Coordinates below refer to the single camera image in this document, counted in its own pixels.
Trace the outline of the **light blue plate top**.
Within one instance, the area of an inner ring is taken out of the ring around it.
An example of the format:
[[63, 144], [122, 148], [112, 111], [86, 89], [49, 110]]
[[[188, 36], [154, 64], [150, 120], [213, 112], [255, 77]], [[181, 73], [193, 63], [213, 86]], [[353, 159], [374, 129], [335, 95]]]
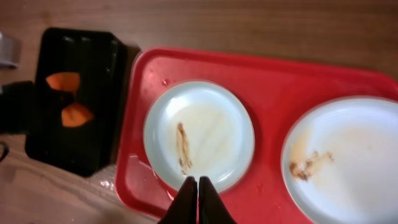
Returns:
[[238, 98], [210, 82], [184, 82], [163, 93], [143, 128], [149, 164], [166, 186], [208, 177], [217, 192], [236, 185], [254, 157], [251, 118]]

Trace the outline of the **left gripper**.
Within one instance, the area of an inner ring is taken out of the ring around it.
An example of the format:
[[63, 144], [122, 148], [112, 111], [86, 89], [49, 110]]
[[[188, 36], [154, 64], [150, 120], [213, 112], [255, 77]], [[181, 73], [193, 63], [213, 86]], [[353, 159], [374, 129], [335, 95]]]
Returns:
[[35, 134], [65, 105], [56, 90], [41, 94], [32, 81], [1, 85], [1, 134]]

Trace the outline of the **orange sponge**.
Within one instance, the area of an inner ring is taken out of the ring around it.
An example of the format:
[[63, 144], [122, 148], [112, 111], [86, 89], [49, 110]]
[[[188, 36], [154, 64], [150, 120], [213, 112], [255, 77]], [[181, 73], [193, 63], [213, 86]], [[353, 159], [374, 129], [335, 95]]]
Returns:
[[49, 75], [45, 81], [52, 90], [65, 95], [60, 100], [65, 105], [61, 110], [62, 125], [77, 128], [94, 119], [94, 114], [76, 99], [80, 88], [80, 74], [77, 72], [58, 72]]

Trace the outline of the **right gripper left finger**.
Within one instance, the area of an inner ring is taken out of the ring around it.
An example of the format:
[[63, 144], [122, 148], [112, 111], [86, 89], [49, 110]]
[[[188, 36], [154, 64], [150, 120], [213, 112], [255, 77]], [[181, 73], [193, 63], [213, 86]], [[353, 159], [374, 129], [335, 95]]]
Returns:
[[187, 177], [158, 224], [196, 224], [197, 196], [197, 182], [193, 177]]

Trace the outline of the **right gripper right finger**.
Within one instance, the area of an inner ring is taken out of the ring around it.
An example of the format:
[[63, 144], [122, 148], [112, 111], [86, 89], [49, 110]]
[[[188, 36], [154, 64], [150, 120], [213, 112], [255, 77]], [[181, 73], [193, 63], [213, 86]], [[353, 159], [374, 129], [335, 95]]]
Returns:
[[208, 177], [200, 177], [199, 224], [236, 224]]

